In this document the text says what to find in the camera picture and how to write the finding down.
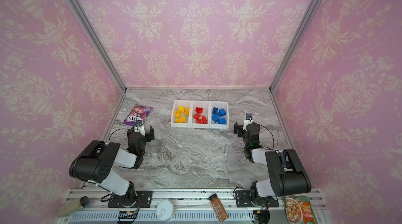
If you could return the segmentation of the blue lego bottom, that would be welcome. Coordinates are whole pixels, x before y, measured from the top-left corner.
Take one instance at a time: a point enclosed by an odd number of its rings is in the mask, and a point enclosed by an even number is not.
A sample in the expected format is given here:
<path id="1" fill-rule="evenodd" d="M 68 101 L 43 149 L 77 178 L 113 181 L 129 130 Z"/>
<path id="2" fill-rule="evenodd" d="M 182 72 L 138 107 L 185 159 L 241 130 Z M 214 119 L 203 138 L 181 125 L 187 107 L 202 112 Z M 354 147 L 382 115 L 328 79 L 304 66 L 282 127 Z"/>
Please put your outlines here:
<path id="1" fill-rule="evenodd" d="M 218 113 L 218 108 L 214 107 L 212 110 L 212 114 L 217 115 L 217 113 Z"/>

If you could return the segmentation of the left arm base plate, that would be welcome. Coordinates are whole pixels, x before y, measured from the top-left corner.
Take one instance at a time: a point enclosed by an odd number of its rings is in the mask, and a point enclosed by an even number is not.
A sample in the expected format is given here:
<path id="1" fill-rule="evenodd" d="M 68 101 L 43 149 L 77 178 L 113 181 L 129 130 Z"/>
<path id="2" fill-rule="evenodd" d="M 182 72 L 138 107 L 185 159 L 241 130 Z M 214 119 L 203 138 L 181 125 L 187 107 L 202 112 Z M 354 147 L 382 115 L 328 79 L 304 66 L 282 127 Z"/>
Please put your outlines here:
<path id="1" fill-rule="evenodd" d="M 136 196 L 117 196 L 112 194 L 108 208 L 150 208 L 153 191 L 136 191 Z"/>

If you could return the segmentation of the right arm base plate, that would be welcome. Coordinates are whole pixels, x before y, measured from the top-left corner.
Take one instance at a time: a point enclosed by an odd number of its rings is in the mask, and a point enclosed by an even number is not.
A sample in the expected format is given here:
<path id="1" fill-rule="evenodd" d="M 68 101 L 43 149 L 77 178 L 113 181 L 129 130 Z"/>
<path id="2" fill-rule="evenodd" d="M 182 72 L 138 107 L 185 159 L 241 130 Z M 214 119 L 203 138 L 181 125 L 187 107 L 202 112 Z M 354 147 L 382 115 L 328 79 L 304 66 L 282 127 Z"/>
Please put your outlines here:
<path id="1" fill-rule="evenodd" d="M 267 207 L 267 208 L 273 208 L 273 207 L 279 207 L 279 202 L 276 197 L 265 197 L 261 202 L 255 203 L 252 201 L 252 197 L 249 191 L 247 190 L 236 190 L 234 191 L 234 198 L 236 201 L 236 205 L 239 208 L 247 208 L 247 207 L 257 207 L 257 208 L 262 208 L 262 207 Z"/>

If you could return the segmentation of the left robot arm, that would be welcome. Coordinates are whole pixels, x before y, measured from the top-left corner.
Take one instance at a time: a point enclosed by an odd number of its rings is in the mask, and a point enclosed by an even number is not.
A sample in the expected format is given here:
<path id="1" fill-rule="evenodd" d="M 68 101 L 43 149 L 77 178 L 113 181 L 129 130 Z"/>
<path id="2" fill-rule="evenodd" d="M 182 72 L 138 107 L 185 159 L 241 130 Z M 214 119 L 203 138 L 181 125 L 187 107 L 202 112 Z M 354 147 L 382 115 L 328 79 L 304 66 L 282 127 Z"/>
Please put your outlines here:
<path id="1" fill-rule="evenodd" d="M 153 127 L 149 130 L 143 126 L 132 127 L 127 137 L 126 150 L 117 142 L 93 140 L 72 162 L 69 175 L 108 191 L 101 202 L 107 202 L 109 208 L 149 208 L 153 192 L 137 191 L 134 183 L 121 177 L 113 167 L 139 169 L 146 144 L 155 138 L 155 130 Z"/>

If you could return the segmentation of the white bin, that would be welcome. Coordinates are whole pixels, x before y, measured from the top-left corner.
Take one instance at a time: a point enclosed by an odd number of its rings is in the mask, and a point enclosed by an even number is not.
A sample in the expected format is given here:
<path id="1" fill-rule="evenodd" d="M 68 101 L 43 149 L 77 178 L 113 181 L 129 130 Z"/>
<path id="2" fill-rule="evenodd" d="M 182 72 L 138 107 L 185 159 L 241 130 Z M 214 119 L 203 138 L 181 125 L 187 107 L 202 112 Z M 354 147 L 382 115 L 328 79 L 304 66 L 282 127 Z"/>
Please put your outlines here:
<path id="1" fill-rule="evenodd" d="M 208 113 L 208 126 L 210 129 L 228 130 L 229 103 L 223 101 L 210 101 Z"/>
<path id="2" fill-rule="evenodd" d="M 185 123 L 176 123 L 176 117 L 175 117 L 175 112 L 179 110 L 180 106 L 184 106 L 185 108 L 190 108 L 192 106 L 192 101 L 191 100 L 175 100 L 173 103 L 173 109 L 171 113 L 171 127 L 173 128 L 189 128 L 190 127 L 190 114 L 188 116 L 185 116 L 185 113 L 181 113 L 181 117 L 186 117 L 186 122 Z"/>
<path id="3" fill-rule="evenodd" d="M 193 100 L 190 114 L 190 127 L 207 129 L 209 127 L 209 112 L 210 104 L 208 101 Z"/>

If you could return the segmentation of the white round disc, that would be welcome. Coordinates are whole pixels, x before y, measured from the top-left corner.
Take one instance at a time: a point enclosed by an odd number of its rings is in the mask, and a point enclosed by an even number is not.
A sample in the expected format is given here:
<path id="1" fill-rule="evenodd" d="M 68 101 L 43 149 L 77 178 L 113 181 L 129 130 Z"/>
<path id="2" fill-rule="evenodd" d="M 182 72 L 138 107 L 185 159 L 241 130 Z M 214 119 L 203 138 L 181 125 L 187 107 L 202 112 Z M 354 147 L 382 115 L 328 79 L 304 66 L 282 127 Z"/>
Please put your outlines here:
<path id="1" fill-rule="evenodd" d="M 162 201 L 156 209 L 157 218 L 160 221 L 170 221 L 174 216 L 174 205 L 171 201 Z"/>

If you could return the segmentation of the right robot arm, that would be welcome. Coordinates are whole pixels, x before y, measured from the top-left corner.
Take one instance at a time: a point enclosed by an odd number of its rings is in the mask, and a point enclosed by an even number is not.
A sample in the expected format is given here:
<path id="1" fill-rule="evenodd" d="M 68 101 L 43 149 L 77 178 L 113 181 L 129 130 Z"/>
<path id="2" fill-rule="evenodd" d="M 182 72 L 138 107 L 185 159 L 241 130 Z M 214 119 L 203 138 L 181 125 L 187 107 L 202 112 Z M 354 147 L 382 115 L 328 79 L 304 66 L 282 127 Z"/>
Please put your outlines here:
<path id="1" fill-rule="evenodd" d="M 268 178 L 255 181 L 249 189 L 255 206 L 267 205 L 274 197 L 309 193 L 312 183 L 294 149 L 278 150 L 260 145 L 260 127 L 251 119 L 234 124 L 233 133 L 244 141 L 244 154 L 252 163 L 265 165 Z"/>

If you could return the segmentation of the spice jar brown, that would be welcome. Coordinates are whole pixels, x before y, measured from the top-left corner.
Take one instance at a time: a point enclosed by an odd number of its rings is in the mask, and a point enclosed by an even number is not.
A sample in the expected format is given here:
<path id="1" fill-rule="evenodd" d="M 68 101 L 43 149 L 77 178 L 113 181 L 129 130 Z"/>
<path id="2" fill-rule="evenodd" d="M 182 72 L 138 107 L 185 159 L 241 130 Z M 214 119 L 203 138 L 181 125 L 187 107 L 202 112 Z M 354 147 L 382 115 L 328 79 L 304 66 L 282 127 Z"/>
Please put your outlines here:
<path id="1" fill-rule="evenodd" d="M 209 201 L 217 215 L 217 218 L 220 222 L 223 222 L 229 218 L 228 214 L 224 208 L 224 205 L 223 205 L 222 201 L 219 199 L 219 197 L 217 196 L 217 194 L 210 195 L 210 197 L 208 199 L 209 199 Z"/>

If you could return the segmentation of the blue lego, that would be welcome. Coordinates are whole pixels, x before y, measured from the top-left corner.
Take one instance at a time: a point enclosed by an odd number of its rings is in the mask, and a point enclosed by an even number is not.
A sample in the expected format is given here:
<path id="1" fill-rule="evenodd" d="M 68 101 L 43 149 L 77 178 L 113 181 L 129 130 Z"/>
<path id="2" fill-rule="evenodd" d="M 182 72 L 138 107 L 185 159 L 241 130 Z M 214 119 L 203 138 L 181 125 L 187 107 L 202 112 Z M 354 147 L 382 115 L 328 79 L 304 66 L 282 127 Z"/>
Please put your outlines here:
<path id="1" fill-rule="evenodd" d="M 219 117 L 224 117 L 225 115 L 226 115 L 226 111 L 223 108 L 218 111 Z"/>
<path id="2" fill-rule="evenodd" d="M 219 121 L 219 117 L 217 115 L 212 115 L 211 119 L 215 123 Z"/>
<path id="3" fill-rule="evenodd" d="M 218 108 L 214 107 L 212 110 L 212 114 L 217 115 L 217 113 L 218 113 Z"/>

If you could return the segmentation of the blue long lego brick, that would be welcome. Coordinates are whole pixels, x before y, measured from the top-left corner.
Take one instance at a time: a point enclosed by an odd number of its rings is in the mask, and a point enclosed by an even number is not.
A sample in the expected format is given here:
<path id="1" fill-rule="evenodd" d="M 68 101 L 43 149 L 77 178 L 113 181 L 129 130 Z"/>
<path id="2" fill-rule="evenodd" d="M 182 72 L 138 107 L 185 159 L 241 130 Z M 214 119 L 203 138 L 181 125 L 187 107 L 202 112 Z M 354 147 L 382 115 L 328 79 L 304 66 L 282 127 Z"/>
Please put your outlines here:
<path id="1" fill-rule="evenodd" d="M 221 124 L 221 125 L 225 125 L 225 124 L 226 124 L 226 119 L 225 119 L 225 118 L 220 118 L 220 119 L 218 120 L 218 122 L 219 122 L 219 124 Z"/>

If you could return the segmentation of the green food packet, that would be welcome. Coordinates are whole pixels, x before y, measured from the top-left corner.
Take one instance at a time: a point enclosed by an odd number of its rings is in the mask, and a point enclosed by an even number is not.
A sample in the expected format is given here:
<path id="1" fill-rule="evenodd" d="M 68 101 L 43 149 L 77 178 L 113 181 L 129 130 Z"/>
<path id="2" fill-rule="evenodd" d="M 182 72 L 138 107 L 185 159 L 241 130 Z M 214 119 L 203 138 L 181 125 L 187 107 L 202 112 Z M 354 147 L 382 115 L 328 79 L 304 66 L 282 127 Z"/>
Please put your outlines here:
<path id="1" fill-rule="evenodd" d="M 292 195 L 285 199 L 286 218 L 289 224 L 317 223 L 309 197 Z"/>

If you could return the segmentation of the purple candy bag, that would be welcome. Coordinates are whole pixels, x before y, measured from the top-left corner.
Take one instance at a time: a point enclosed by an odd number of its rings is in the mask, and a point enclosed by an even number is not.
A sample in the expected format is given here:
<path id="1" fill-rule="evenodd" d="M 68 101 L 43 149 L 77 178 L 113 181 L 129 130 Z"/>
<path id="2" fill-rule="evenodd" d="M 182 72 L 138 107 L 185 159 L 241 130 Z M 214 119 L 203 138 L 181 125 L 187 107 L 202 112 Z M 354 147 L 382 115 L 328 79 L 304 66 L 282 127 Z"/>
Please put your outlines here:
<path id="1" fill-rule="evenodd" d="M 136 104 L 124 120 L 123 124 L 132 127 L 142 126 L 152 109 L 153 108 L 149 106 Z"/>

